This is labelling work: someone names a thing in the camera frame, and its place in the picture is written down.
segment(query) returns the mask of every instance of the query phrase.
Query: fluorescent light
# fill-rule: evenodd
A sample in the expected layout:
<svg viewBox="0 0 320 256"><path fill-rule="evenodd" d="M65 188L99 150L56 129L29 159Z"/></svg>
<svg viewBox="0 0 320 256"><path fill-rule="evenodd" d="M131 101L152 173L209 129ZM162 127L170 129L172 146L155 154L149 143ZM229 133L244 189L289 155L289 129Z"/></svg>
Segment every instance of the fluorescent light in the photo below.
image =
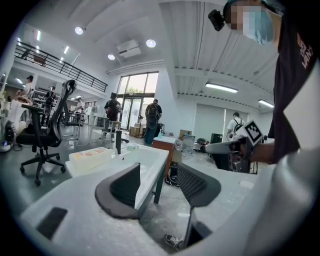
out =
<svg viewBox="0 0 320 256"><path fill-rule="evenodd" d="M153 39L149 39L145 42L146 46L150 47L150 48L153 48L157 45L156 41L153 40Z"/></svg>
<svg viewBox="0 0 320 256"><path fill-rule="evenodd" d="M113 61L116 57L115 57L114 55L112 55L112 54L109 54L109 55L108 55L108 58L109 58L109 60L112 60L112 61Z"/></svg>
<svg viewBox="0 0 320 256"><path fill-rule="evenodd" d="M40 41L40 36L41 36L41 31L38 30L38 33L36 34L36 39L37 39L38 41Z"/></svg>
<svg viewBox="0 0 320 256"><path fill-rule="evenodd" d="M233 89L233 88L230 88L230 87L226 87L226 86L222 86L222 85L217 85L217 84L213 84L213 83L209 83L207 82L205 84L205 87L208 87L208 88L213 88L213 89L218 89L218 90L222 90L222 91L226 91L226 92L230 92L230 93L237 93L238 90L237 89Z"/></svg>
<svg viewBox="0 0 320 256"><path fill-rule="evenodd" d="M69 46L67 46L65 49L64 49L64 54L66 54L67 53L67 51L69 50Z"/></svg>
<svg viewBox="0 0 320 256"><path fill-rule="evenodd" d="M274 108L274 107L275 107L275 106L271 105L270 103L268 103L268 102L266 102L266 101L264 101L264 100L262 100L262 99L259 100L259 103L261 103L261 104L263 104L263 105L266 105L266 106L268 106L269 108Z"/></svg>
<svg viewBox="0 0 320 256"><path fill-rule="evenodd" d="M84 30L83 30L81 27L79 27L79 26L77 26L74 31L75 31L78 35L82 35L82 33L84 32Z"/></svg>

